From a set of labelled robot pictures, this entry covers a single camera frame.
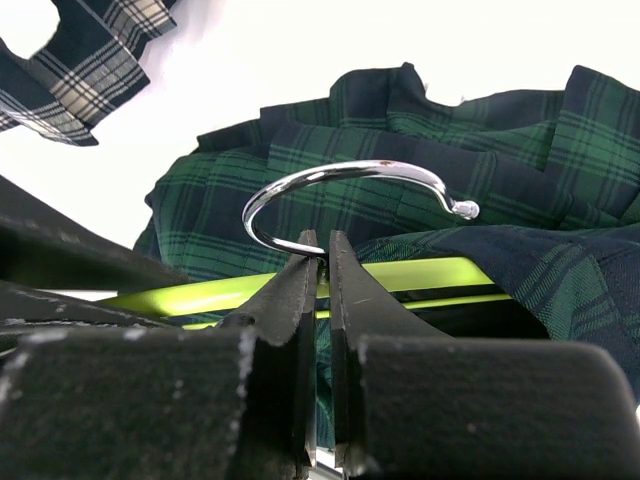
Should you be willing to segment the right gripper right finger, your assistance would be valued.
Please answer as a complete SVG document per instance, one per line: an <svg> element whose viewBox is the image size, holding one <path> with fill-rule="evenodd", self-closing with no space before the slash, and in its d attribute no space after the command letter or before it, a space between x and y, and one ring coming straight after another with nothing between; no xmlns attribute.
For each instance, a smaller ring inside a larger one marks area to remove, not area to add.
<svg viewBox="0 0 640 480"><path fill-rule="evenodd" d="M393 298L340 231L328 255L336 461L347 479L635 479L625 374L579 342L456 339Z"/></svg>

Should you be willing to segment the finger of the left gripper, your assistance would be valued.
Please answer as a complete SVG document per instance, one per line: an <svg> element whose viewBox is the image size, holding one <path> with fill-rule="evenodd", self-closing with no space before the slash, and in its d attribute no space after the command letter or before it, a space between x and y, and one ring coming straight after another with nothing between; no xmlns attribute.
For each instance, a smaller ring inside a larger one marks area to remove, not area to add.
<svg viewBox="0 0 640 480"><path fill-rule="evenodd" d="M1 347L52 328L164 328L150 314L72 297L135 293L187 277L85 229L8 179L1 181Z"/></svg>

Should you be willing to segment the green plaid skirt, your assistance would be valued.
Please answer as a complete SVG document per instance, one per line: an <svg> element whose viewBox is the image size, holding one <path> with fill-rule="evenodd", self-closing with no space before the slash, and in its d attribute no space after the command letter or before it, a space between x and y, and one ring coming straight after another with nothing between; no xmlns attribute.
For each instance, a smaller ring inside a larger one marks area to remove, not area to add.
<svg viewBox="0 0 640 480"><path fill-rule="evenodd" d="M192 281L277 271L307 229L365 263L468 258L639 385L639 93L590 68L456 106L411 64L351 71L200 135L145 202L135 251Z"/></svg>

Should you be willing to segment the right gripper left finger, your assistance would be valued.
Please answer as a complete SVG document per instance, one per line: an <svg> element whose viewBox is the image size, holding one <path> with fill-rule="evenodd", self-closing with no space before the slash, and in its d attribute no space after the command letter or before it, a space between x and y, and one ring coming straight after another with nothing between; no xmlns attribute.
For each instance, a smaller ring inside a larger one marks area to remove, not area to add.
<svg viewBox="0 0 640 480"><path fill-rule="evenodd" d="M216 328L47 328L1 371L5 479L303 479L318 263L292 256Z"/></svg>

